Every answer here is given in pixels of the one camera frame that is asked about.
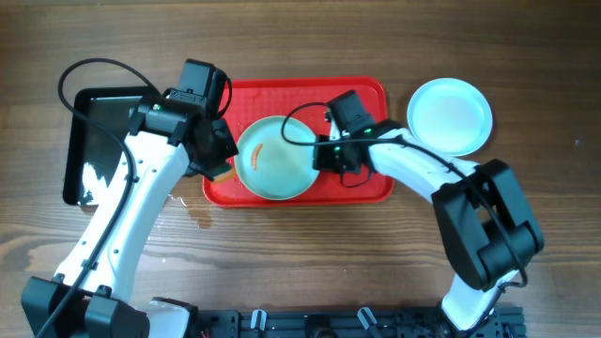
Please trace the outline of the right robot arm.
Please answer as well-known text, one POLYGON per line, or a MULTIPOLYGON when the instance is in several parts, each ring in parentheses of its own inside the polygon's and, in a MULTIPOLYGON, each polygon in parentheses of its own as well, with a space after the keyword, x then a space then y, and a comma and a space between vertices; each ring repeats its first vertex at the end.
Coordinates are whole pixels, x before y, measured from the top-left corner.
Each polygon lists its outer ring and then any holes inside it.
POLYGON ((487 324, 502 293, 528 283, 525 268, 544 248, 542 230, 512 169, 443 155, 409 130, 377 122, 356 91, 324 104, 329 135, 317 137, 314 167, 340 176, 391 177, 434 209, 455 276, 440 303, 447 325, 469 336, 487 324))

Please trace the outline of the light blue plate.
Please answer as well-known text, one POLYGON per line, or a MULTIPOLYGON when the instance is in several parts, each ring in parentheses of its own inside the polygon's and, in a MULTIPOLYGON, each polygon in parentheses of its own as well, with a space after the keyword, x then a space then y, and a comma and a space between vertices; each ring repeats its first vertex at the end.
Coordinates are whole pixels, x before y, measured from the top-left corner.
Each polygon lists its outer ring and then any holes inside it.
POLYGON ((257 120, 238 139, 234 159, 239 180, 251 193, 269 200, 287 200, 314 185, 316 135, 297 119, 280 115, 257 120))
POLYGON ((485 96, 455 78, 421 85, 408 102, 407 120, 421 143, 454 157, 478 151, 493 129, 492 109, 485 96))

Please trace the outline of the green orange sponge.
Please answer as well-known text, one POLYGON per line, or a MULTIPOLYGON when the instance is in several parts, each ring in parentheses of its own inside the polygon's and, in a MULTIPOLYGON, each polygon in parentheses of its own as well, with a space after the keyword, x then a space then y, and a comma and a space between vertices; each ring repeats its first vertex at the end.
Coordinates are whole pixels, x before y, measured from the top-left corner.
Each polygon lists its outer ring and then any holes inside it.
POLYGON ((237 176, 236 169, 233 165, 226 163, 217 169, 217 174, 213 177, 212 182, 215 184, 223 183, 234 179, 237 176))

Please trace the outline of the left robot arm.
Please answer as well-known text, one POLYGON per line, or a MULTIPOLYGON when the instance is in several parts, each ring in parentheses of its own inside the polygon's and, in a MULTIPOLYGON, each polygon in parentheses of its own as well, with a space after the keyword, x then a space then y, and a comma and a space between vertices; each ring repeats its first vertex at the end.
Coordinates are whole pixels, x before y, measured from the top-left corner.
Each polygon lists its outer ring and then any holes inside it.
POLYGON ((37 337, 205 337, 198 308, 156 298, 130 303, 138 263, 162 204, 183 177, 219 182, 238 154, 224 120, 230 78, 189 59, 177 86, 151 86, 117 137, 120 162, 84 234, 49 279, 31 278, 22 307, 37 337))

